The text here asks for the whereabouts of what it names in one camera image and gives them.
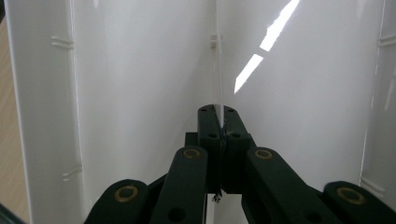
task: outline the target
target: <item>wooden surface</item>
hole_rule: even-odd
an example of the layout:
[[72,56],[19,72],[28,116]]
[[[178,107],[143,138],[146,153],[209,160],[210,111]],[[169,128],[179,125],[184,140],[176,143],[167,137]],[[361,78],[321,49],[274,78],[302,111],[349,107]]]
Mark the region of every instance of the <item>wooden surface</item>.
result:
[[28,221],[29,211],[21,154],[20,131],[7,37],[0,24],[0,203]]

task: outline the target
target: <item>white wall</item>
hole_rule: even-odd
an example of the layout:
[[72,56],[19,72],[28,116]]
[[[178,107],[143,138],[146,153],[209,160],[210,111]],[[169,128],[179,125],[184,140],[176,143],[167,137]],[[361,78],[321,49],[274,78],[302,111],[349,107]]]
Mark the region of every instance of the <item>white wall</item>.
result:
[[361,185],[396,210],[396,10],[386,1]]
[[[383,1],[301,0],[272,48],[261,49],[288,3],[222,1],[224,104],[238,110],[259,146],[278,151],[308,185],[358,184]],[[234,93],[253,54],[263,59]],[[225,197],[215,223],[246,222],[230,212],[240,198]]]
[[116,181],[166,174],[213,103],[214,1],[75,1],[87,211]]

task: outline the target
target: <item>white enclosure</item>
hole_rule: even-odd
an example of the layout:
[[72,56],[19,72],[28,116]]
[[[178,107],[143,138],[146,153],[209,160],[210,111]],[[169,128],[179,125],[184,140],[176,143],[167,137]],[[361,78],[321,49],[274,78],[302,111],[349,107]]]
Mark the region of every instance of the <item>white enclosure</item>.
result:
[[[395,1],[6,8],[32,222],[82,223],[112,183],[167,173],[209,104],[308,185],[361,184],[396,209]],[[208,222],[246,223],[238,196],[209,207]]]

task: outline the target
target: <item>small screw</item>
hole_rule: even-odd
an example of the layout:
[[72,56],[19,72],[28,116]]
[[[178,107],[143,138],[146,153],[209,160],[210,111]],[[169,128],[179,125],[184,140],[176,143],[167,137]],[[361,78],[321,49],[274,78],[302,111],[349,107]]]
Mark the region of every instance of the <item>small screw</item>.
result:
[[187,149],[183,152],[183,156],[187,159],[194,159],[194,158],[198,158],[201,156],[201,152],[198,151],[197,149]]
[[267,161],[271,160],[273,157],[270,151],[264,149],[256,150],[256,152],[254,152],[254,155],[256,155],[256,157],[259,159],[263,159]]
[[138,193],[139,190],[135,185],[127,185],[117,189],[114,193],[114,198],[119,203],[127,203],[133,200]]
[[340,196],[340,198],[349,203],[354,203],[357,205],[366,203],[366,199],[364,198],[364,196],[354,189],[341,187],[337,189],[337,194],[338,196]]

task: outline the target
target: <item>screw hole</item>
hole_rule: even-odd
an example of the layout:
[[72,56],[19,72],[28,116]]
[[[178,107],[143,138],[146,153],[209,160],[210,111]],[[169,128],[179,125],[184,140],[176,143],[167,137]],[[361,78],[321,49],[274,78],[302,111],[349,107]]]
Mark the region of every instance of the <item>screw hole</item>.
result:
[[308,220],[312,223],[321,223],[322,222],[321,215],[316,211],[312,211],[312,210],[305,211],[304,217],[306,220]]
[[128,198],[131,197],[134,194],[134,190],[133,189],[123,189],[120,192],[120,197],[121,198]]
[[180,222],[186,216],[186,212],[181,208],[173,208],[168,213],[168,218],[171,222]]
[[233,134],[231,134],[231,136],[232,136],[233,138],[239,138],[239,137],[241,137],[241,134],[239,134],[239,133],[233,133]]

